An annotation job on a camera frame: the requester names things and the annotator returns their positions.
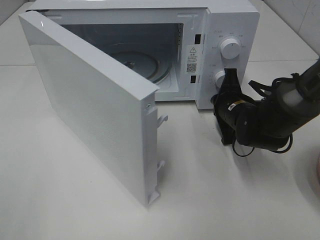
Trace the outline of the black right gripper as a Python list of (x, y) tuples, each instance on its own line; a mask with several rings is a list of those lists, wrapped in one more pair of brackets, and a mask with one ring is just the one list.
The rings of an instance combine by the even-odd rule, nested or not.
[(224, 79), (216, 95), (211, 98), (213, 103), (213, 114), (216, 117), (218, 130), (223, 145), (233, 143), (237, 113), (233, 112), (237, 102), (241, 100), (241, 86), (239, 83), (237, 69), (225, 68)]

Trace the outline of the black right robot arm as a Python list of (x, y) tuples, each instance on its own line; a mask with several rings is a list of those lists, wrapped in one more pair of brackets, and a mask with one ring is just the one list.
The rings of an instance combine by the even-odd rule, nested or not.
[(320, 114), (320, 63), (303, 74), (276, 78), (271, 85), (248, 84), (261, 100), (242, 92), (237, 69), (225, 68), (221, 87), (211, 98), (222, 144), (286, 153), (293, 133)]

